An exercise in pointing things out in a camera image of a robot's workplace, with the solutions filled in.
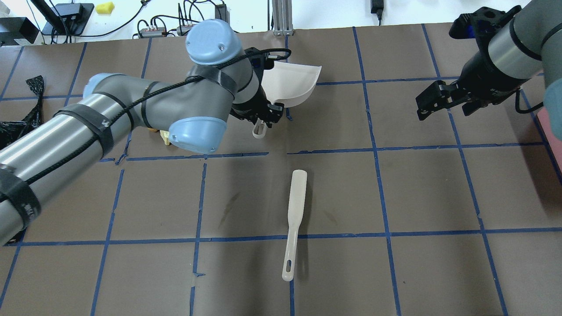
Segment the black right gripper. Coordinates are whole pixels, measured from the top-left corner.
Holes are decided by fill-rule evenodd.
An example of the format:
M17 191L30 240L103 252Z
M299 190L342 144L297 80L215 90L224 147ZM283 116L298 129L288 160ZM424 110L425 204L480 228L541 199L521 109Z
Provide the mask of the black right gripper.
M443 80L431 83L416 98L420 121L441 109L461 104L464 116L470 116L490 104L500 104L522 85L522 79L501 72L488 57L472 57L453 83Z

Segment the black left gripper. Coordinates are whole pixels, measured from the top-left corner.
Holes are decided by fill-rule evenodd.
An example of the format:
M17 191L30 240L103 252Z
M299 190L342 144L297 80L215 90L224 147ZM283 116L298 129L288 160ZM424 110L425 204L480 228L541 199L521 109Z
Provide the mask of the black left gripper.
M271 102L262 86L265 71L273 70L276 61L285 60L284 48L259 50L255 47L244 50L249 61L252 74L249 81L239 88L231 105L230 115L257 124L260 120L267 128L279 122L285 106L283 103Z

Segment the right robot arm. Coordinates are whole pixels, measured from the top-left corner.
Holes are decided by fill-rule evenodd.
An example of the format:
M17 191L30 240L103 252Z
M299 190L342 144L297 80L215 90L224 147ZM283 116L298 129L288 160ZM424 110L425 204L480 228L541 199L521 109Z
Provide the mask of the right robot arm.
M475 39L478 51L452 84L437 80L416 97L417 115L461 105L464 115L500 104L536 74L544 73L543 101L551 131L561 138L562 14L559 0L532 0L509 11L482 7L461 14L449 36Z

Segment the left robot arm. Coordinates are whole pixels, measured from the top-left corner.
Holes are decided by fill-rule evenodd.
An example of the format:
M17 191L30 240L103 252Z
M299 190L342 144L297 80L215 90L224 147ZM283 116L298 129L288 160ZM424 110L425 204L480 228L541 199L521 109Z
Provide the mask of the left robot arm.
M289 58L290 49L243 49L219 19L196 24L185 48L194 66L184 80L97 74L79 103L2 150L1 244L28 228L60 190L137 127L166 130L174 146L212 154L230 116L268 128L279 122L285 106L268 100L262 78L274 62Z

